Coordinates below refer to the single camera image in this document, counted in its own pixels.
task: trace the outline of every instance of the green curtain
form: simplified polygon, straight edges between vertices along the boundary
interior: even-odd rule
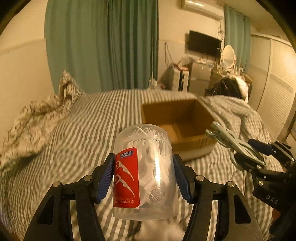
[[[224,6],[225,46],[231,45],[237,55],[237,67],[247,72],[251,51],[250,19],[234,9]]]
[[[55,92],[64,69],[87,93],[157,79],[158,0],[49,0],[44,35]]]

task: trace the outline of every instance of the air conditioner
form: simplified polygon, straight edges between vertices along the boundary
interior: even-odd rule
[[[221,20],[224,15],[223,8],[214,7],[210,4],[206,4],[200,1],[189,1],[181,0],[182,9],[188,10],[191,12],[197,12],[205,16],[214,18],[216,20]]]

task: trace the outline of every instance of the cardboard box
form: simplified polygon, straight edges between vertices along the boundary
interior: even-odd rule
[[[205,136],[214,118],[195,99],[156,102],[142,105],[142,122],[165,129],[172,143],[173,154],[183,161],[209,154],[216,143]]]

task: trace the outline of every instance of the oval mirror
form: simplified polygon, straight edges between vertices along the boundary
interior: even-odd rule
[[[231,69],[235,63],[235,53],[230,45],[225,46],[222,52],[222,61],[226,63],[226,68]]]

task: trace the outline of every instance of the television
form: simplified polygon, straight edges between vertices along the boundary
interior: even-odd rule
[[[218,58],[220,57],[220,49],[221,40],[192,30],[189,31],[188,50]]]

